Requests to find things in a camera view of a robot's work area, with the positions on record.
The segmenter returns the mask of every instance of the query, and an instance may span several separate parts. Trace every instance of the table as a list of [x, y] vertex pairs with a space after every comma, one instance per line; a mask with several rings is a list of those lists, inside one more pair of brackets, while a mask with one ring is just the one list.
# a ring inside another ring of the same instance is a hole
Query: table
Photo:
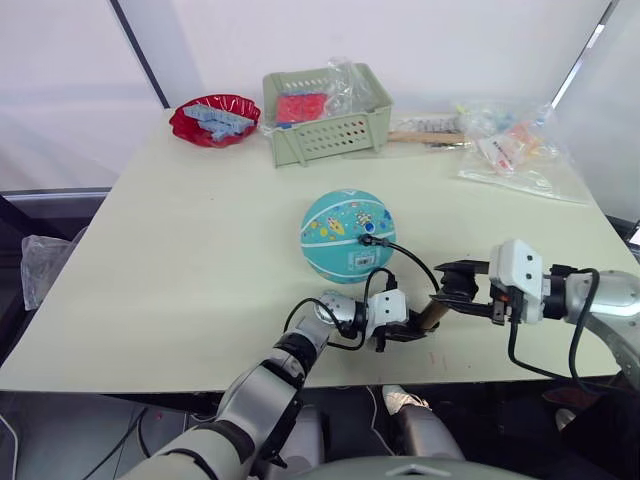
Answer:
[[[306, 264], [298, 228], [320, 195], [374, 193], [395, 217], [398, 243], [427, 264], [488, 259], [512, 237], [546, 266], [640, 268], [594, 203], [548, 200], [456, 177], [460, 153], [322, 159], [273, 167], [259, 134], [222, 150], [174, 138], [163, 119], [98, 211], [30, 327], [0, 369], [0, 389], [142, 393], [225, 389], [277, 340], [298, 300], [337, 286]], [[394, 254], [410, 306], [428, 281]], [[479, 301], [488, 282], [479, 280]], [[327, 349], [308, 386], [536, 378], [507, 359], [508, 328], [449, 313], [421, 341], [384, 354]], [[521, 359], [567, 373], [573, 327], [520, 329]], [[590, 332], [582, 375], [617, 371]]]

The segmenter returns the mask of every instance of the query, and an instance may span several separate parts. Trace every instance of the blue ball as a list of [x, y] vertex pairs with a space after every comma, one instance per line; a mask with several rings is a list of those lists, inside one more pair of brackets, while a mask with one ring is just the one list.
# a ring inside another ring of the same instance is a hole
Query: blue ball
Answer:
[[320, 197], [304, 216], [302, 253], [316, 272], [332, 282], [363, 282], [393, 253], [390, 248], [360, 245], [358, 237], [365, 233], [395, 242], [389, 211], [370, 193], [336, 190]]

